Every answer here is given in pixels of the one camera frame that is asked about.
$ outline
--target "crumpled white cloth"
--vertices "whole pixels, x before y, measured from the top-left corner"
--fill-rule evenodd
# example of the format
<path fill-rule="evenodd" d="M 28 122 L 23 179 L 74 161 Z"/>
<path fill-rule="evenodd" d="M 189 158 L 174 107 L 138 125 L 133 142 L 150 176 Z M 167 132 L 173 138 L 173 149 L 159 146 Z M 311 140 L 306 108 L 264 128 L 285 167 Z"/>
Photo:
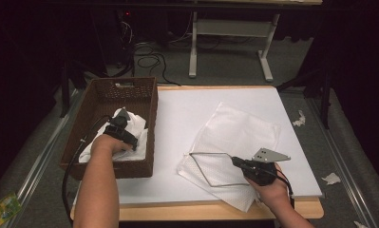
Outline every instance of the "crumpled white cloth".
<path fill-rule="evenodd" d="M 262 147 L 275 150 L 280 129 L 279 124 L 265 122 L 255 115 L 220 103 L 199 132 L 189 153 L 184 155 L 178 173 L 217 198 L 247 212 L 253 201 L 258 199 L 254 188 L 239 185 L 247 181 L 242 171 L 232 165 L 229 156 L 207 153 L 227 153 L 250 160 Z M 206 179 L 212 185 L 235 185 L 212 187 Z"/>
<path fill-rule="evenodd" d="M 118 113 L 121 111 L 121 108 L 118 108 L 113 117 L 116 117 Z M 125 128 L 126 131 L 130 132 L 133 136 L 138 139 L 138 146 L 136 151 L 128 150 L 121 151 L 115 153 L 112 157 L 113 161 L 135 161 L 135 160 L 144 160 L 145 159 L 145 150 L 147 144 L 147 129 L 145 127 L 145 119 L 143 119 L 139 115 L 135 115 L 132 112 L 127 111 L 129 114 L 130 120 L 127 121 L 127 126 Z M 105 123 L 99 130 L 94 140 L 102 135 L 105 131 L 105 128 L 109 125 L 109 123 Z M 79 162 L 88 162 L 91 158 L 91 145 L 92 142 L 83 150 L 80 154 Z"/>

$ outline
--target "brown basket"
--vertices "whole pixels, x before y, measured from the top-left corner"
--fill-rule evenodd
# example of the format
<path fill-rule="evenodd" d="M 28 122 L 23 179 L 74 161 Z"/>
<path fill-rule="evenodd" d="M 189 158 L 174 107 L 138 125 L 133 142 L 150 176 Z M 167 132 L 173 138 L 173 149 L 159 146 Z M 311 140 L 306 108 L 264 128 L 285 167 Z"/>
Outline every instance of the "brown basket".
<path fill-rule="evenodd" d="M 158 90 L 155 78 L 123 78 L 95 79 L 85 90 L 83 101 L 71 128 L 65 151 L 60 162 L 63 169 L 79 147 L 82 139 L 92 125 L 103 115 L 112 116 L 116 109 L 126 107 L 136 115 L 146 120 L 148 128 L 145 159 L 140 161 L 114 161 L 114 171 L 117 179 L 148 178 L 153 175 L 154 163 L 154 127 L 156 124 Z M 85 148 L 97 134 L 97 130 L 106 122 L 98 125 L 87 137 Z M 86 163 L 74 163 L 70 176 L 80 181 L 83 178 Z"/>

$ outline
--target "yellow package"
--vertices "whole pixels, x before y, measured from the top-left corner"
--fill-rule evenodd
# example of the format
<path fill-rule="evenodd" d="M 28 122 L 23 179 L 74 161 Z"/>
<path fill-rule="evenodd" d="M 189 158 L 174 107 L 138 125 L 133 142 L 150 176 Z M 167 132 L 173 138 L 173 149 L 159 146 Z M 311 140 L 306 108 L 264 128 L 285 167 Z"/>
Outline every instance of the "yellow package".
<path fill-rule="evenodd" d="M 14 193 L 0 199 L 0 225 L 5 223 L 21 210 L 21 205 Z"/>

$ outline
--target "hand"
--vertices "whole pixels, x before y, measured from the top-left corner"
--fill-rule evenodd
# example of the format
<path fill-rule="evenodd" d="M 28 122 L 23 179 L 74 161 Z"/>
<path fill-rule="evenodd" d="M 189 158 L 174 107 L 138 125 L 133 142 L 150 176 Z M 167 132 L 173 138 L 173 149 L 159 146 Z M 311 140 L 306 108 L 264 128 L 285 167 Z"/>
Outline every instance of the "hand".
<path fill-rule="evenodd" d="M 126 144 L 120 140 L 117 140 L 109 135 L 100 135 L 98 136 L 91 146 L 91 154 L 96 151 L 110 151 L 112 154 L 115 154 L 121 150 L 130 150 L 132 149 L 131 144 Z"/>
<path fill-rule="evenodd" d="M 280 166 L 275 164 L 275 168 L 281 171 Z M 280 172 L 277 172 L 278 176 L 284 178 Z M 290 199 L 287 192 L 287 185 L 279 180 L 275 179 L 272 184 L 266 186 L 259 186 L 257 183 L 245 177 L 245 179 L 255 188 L 260 194 L 260 199 L 269 208 L 274 210 L 276 207 L 281 206 L 283 203 L 290 203 Z"/>

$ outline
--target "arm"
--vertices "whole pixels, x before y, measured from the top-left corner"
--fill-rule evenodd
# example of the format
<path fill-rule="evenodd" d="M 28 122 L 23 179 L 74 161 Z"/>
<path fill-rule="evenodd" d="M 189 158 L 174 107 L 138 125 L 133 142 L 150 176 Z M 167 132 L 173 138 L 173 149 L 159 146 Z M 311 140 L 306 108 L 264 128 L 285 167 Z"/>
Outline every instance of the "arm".
<path fill-rule="evenodd" d="M 73 227 L 118 227 L 119 194 L 112 154 L 129 147 L 108 135 L 95 139 L 80 186 Z"/>
<path fill-rule="evenodd" d="M 306 219 L 299 215 L 291 206 L 287 185 L 276 179 L 272 184 L 259 186 L 245 178 L 260 194 L 260 199 L 270 208 L 283 228 L 310 228 L 313 227 Z"/>

